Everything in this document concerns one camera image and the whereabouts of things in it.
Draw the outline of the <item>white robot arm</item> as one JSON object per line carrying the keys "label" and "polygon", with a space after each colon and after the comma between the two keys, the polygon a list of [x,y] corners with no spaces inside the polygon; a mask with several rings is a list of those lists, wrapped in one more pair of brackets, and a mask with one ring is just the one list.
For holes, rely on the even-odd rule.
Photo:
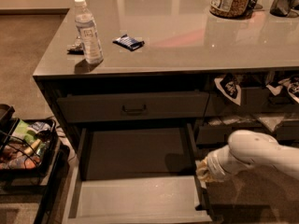
{"label": "white robot arm", "polygon": [[283,146],[269,134],[237,130],[224,147],[209,151],[196,162],[196,175],[200,181],[223,182],[259,166],[299,179],[299,148]]}

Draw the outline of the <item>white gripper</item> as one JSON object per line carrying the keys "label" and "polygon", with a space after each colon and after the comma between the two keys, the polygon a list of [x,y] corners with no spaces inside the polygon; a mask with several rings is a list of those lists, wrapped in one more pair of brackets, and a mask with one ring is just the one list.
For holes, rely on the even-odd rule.
{"label": "white gripper", "polygon": [[204,182],[226,181],[247,169],[242,161],[233,156],[228,147],[209,152],[206,159],[196,161],[195,164],[197,178]]}

